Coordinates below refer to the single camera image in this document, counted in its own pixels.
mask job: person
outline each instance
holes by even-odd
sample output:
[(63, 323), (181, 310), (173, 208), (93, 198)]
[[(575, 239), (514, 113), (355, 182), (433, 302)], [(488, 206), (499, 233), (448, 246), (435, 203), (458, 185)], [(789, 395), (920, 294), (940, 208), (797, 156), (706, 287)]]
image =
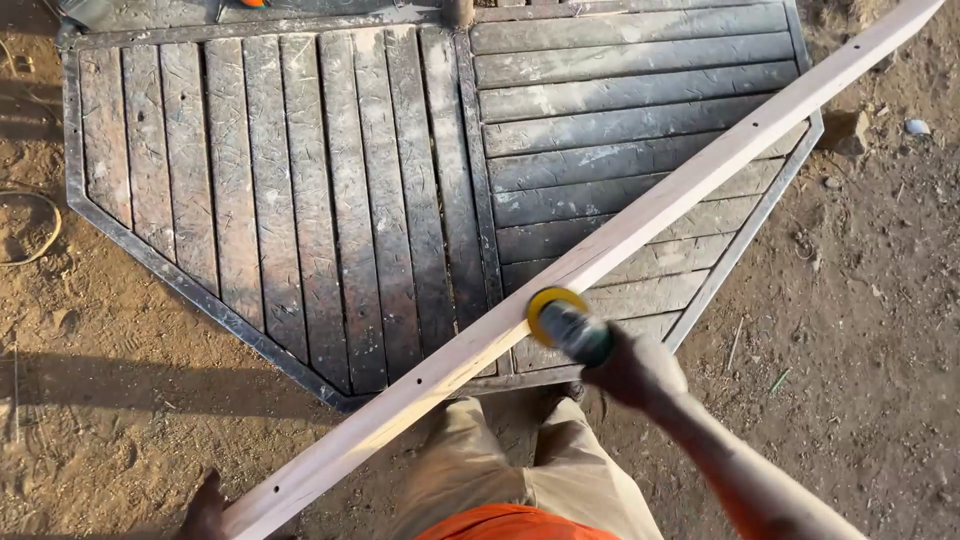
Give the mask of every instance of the person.
[[(687, 390), (658, 341), (610, 324), (611, 356), (582, 378), (645, 413), (705, 475), (741, 537), (864, 538), (852, 525), (717, 422)], [(601, 448), (574, 396), (540, 427), (533, 467), (506, 463), (479, 402), (446, 405), (391, 522), (394, 540), (662, 538), (636, 483)], [(200, 487), (177, 540), (221, 540), (219, 475)]]

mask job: workbench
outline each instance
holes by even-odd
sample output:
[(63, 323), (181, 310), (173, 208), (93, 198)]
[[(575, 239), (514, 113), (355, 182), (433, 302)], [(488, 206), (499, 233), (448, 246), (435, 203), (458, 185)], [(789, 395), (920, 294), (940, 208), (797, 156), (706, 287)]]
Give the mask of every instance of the workbench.
[[(465, 32), (375, 0), (128, 4), (63, 44), (70, 206), (344, 412), (809, 67), (791, 0), (498, 7)], [(771, 140), (593, 310), (676, 349), (822, 130)], [(528, 337), (459, 392), (578, 372)]]

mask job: sandy ground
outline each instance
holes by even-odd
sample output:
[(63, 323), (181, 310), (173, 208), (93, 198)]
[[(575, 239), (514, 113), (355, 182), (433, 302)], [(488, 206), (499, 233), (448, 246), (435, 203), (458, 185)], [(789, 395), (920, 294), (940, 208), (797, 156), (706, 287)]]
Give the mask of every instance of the sandy ground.
[[(802, 7), (819, 60), (888, 4)], [(236, 496), (342, 417), (66, 210), (60, 127), (11, 98), (25, 83), (56, 97), (55, 26), (27, 0), (5, 11), (0, 38), (36, 72), (0, 73), (0, 188), (50, 195), (64, 222), (48, 256), (0, 268), (0, 538), (160, 537), (205, 466)], [(869, 152), (815, 153), (679, 351), (711, 411), (877, 538), (960, 535), (958, 20), (949, 2), (890, 71), (831, 104), (868, 112)], [(905, 135), (908, 117), (933, 136)], [(42, 243), (50, 218), (42, 203), (0, 201), (0, 260)], [(485, 400), (517, 464), (532, 458), (543, 402), (537, 390)], [(690, 462), (644, 418), (597, 393), (584, 407), (665, 535), (734, 536)], [(383, 530), (425, 427), (288, 528), (311, 540)]]

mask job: khaki pants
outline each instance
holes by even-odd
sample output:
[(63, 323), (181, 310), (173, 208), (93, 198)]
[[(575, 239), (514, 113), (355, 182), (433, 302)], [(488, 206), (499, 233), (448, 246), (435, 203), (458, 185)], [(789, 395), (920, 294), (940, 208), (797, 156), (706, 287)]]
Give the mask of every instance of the khaki pants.
[(533, 468), (507, 464), (474, 398), (448, 405), (424, 448), (396, 507), (394, 540), (487, 503), (535, 506), (623, 539), (662, 538), (636, 483), (569, 398), (540, 426)]

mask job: yellow sanding disc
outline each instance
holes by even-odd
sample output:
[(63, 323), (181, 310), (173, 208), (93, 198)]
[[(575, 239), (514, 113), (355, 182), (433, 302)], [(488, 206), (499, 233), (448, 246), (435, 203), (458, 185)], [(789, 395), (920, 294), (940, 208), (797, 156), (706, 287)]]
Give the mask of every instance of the yellow sanding disc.
[(589, 313), (587, 303), (570, 289), (563, 287), (546, 287), (535, 294), (534, 297), (530, 299), (530, 304), (527, 304), (527, 324), (530, 325), (530, 333), (534, 336), (534, 339), (551, 349), (556, 348), (557, 344), (540, 325), (540, 312), (547, 304), (555, 300), (562, 300), (580, 309), (583, 313)]

